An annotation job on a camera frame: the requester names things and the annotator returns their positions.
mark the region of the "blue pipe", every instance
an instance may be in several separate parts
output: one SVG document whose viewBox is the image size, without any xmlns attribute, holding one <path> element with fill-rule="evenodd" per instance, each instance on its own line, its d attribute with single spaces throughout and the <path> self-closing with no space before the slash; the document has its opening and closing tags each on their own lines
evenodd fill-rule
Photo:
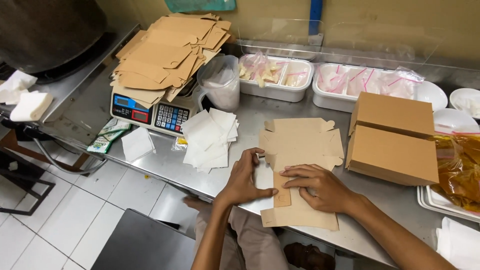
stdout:
<svg viewBox="0 0 480 270">
<path fill-rule="evenodd" d="M 317 35 L 319 21 L 322 18 L 323 0 L 310 1 L 310 22 L 308 24 L 308 35 Z"/>
</svg>

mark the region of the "hand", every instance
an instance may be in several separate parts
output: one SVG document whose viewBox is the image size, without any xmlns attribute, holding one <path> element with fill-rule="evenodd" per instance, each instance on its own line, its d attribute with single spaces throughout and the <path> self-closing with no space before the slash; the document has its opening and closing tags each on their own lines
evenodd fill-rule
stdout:
<svg viewBox="0 0 480 270">
<path fill-rule="evenodd" d="M 271 197 L 278 193 L 278 190 L 275 188 L 258 189 L 253 184 L 254 166 L 259 164 L 257 153 L 263 152 L 260 148 L 245 150 L 240 160 L 233 165 L 227 185 L 217 195 L 215 200 L 235 205 L 258 198 Z"/>
<path fill-rule="evenodd" d="M 283 187 L 300 187 L 300 196 L 315 210 L 349 214 L 361 197 L 349 190 L 332 172 L 315 164 L 287 166 L 280 175 L 301 176 L 284 183 Z M 307 187 L 315 191 L 315 196 L 307 191 Z"/>
</svg>

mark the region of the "brown shoe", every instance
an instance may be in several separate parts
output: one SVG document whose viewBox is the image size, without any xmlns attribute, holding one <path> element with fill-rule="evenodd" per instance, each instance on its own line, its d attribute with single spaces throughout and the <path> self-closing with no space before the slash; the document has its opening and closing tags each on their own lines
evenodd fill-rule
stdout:
<svg viewBox="0 0 480 270">
<path fill-rule="evenodd" d="M 335 259 L 314 245 L 292 243 L 283 249 L 288 263 L 305 270 L 335 270 Z"/>
</svg>

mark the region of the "black pot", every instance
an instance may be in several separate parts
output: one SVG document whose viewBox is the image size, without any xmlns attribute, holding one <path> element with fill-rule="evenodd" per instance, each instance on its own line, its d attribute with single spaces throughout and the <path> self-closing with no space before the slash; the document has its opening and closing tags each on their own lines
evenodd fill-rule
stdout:
<svg viewBox="0 0 480 270">
<path fill-rule="evenodd" d="M 49 70 L 87 50 L 106 28 L 95 0 L 2 0 L 0 58 L 25 73 Z"/>
</svg>

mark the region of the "folded white tissue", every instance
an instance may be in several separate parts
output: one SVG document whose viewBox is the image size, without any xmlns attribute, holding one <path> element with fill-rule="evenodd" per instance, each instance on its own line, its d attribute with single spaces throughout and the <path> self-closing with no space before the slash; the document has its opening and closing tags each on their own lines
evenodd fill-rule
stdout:
<svg viewBox="0 0 480 270">
<path fill-rule="evenodd" d="M 188 142 L 183 163 L 209 173 L 212 168 L 228 167 L 228 148 L 237 140 L 239 126 L 233 113 L 203 110 L 182 124 Z"/>
<path fill-rule="evenodd" d="M 144 127 L 138 127 L 123 136 L 121 142 L 123 144 L 125 160 L 130 163 L 146 156 L 150 152 L 156 153 L 152 138 L 148 130 Z"/>
<path fill-rule="evenodd" d="M 10 114 L 10 120 L 14 122 L 38 121 L 52 100 L 53 96 L 49 93 L 39 93 L 38 91 L 22 93 L 20 102 Z"/>
<path fill-rule="evenodd" d="M 437 229 L 437 252 L 459 270 L 480 269 L 480 232 L 447 217 Z"/>
<path fill-rule="evenodd" d="M 15 71 L 7 81 L 0 85 L 0 103 L 14 105 L 20 102 L 20 95 L 28 93 L 28 88 L 35 84 L 37 78 L 21 71 Z"/>
</svg>

